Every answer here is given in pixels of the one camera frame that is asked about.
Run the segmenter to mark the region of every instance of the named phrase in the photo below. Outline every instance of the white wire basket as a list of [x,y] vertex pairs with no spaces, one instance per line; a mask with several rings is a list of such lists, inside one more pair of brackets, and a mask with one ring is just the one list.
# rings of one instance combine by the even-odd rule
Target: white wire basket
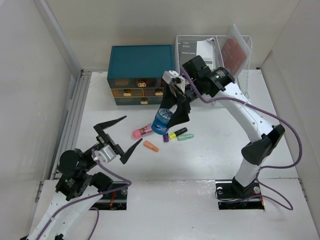
[[[224,62],[222,59],[221,54],[221,48],[225,44],[225,41],[227,39],[226,35],[216,35],[216,36],[210,36],[210,35],[178,35],[176,36],[175,41],[175,67],[178,72],[180,72],[180,46],[182,42],[196,42],[196,41],[203,41],[206,39],[214,38],[214,41],[212,43],[212,52],[213,52],[213,68],[216,69],[218,67],[224,67]],[[242,38],[250,48],[252,49],[252,40],[251,37],[248,35],[243,35]],[[249,61],[247,62],[246,66],[243,68],[241,73],[239,74],[238,78],[235,80],[238,84],[240,90],[243,92],[243,94],[249,99],[248,94],[248,78],[249,78],[249,67],[250,67],[250,57]],[[211,97],[209,95],[204,96],[205,99],[210,99]],[[195,100],[191,103],[191,106],[193,107],[211,107],[214,106],[216,108],[222,108],[222,105],[218,102],[213,102],[211,104],[205,104],[200,99]]]

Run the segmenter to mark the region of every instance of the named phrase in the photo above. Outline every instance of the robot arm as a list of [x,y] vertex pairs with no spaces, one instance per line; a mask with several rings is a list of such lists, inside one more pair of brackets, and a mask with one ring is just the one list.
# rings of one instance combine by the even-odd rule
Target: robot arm
[[[225,68],[219,67],[211,72],[200,56],[185,63],[183,68],[201,95],[210,95],[212,98],[236,98],[250,103],[235,83],[233,76]],[[177,85],[177,83],[181,83],[182,77],[177,77],[177,75],[178,73],[174,71],[165,72],[163,75],[167,85],[160,108],[170,109],[177,105],[176,111],[167,124],[168,129],[189,121],[190,103],[198,98],[190,85],[185,89]],[[224,100],[220,103],[237,120],[250,140],[241,150],[243,160],[237,174],[227,188],[229,192],[226,197],[226,199],[230,199],[230,196],[234,199],[244,199],[250,196],[255,177],[263,161],[277,146],[285,129],[280,124],[273,126],[245,104],[232,100]]]
[[95,125],[93,128],[98,134],[98,143],[87,151],[74,149],[61,155],[57,169],[62,173],[62,177],[55,186],[56,192],[52,201],[35,230],[21,240],[68,240],[82,216],[103,197],[103,194],[126,187],[111,189],[113,180],[107,175],[102,172],[87,174],[97,165],[95,157],[101,164],[107,164],[120,155],[121,162],[125,164],[142,141],[138,140],[124,152],[104,132],[126,117]]

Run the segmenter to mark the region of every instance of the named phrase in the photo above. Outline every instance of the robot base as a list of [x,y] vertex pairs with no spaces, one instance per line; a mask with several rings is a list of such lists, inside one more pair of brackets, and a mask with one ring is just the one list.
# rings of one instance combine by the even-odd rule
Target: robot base
[[219,210],[245,210],[258,209],[264,210],[264,201],[262,197],[255,197],[241,202],[231,203],[228,201],[236,201],[246,199],[251,196],[260,195],[259,183],[254,182],[245,193],[235,192],[232,180],[216,180],[215,181],[215,197],[219,200]]

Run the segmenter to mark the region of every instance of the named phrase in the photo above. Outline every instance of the green highlighter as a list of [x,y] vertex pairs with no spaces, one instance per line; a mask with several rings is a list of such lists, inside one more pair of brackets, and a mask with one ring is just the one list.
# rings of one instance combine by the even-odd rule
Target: green highlighter
[[182,134],[182,135],[179,135],[177,138],[178,138],[178,141],[184,141],[184,140],[188,140],[188,139],[193,139],[195,135],[193,134]]

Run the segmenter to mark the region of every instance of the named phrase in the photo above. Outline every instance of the small drawer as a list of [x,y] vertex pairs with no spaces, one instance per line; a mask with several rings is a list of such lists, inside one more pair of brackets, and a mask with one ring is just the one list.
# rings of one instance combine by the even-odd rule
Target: small drawer
[[162,87],[143,89],[143,96],[145,97],[161,97],[163,95],[164,95],[164,89]]
[[116,78],[108,79],[111,89],[124,88],[161,88],[164,82],[161,78]]
[[151,97],[115,97],[117,105],[150,105],[161,104],[162,96]]
[[116,88],[111,89],[114,97],[142,97],[142,89],[139,88]]

